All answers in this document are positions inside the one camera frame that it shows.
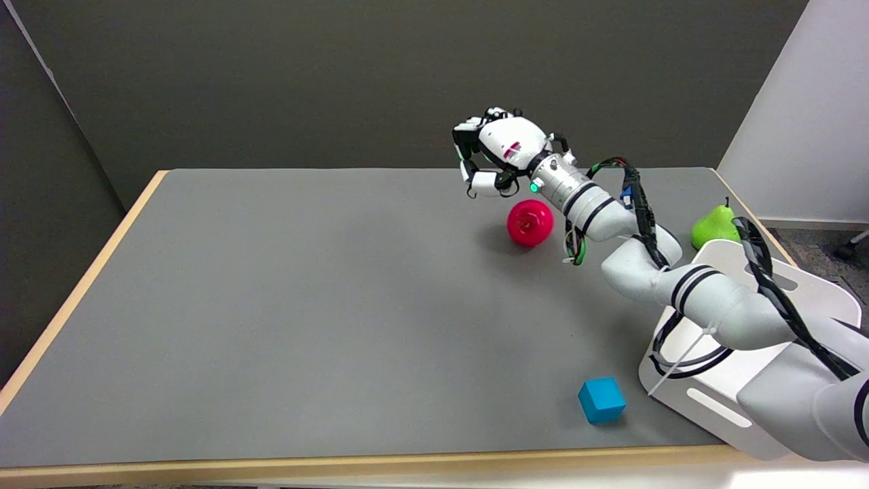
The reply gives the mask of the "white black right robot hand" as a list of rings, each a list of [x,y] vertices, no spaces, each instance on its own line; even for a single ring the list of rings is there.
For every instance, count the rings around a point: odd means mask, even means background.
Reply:
[[[456,124],[452,137],[471,199],[515,195],[519,179],[530,177],[553,153],[549,136],[518,109],[490,107],[481,117]]]

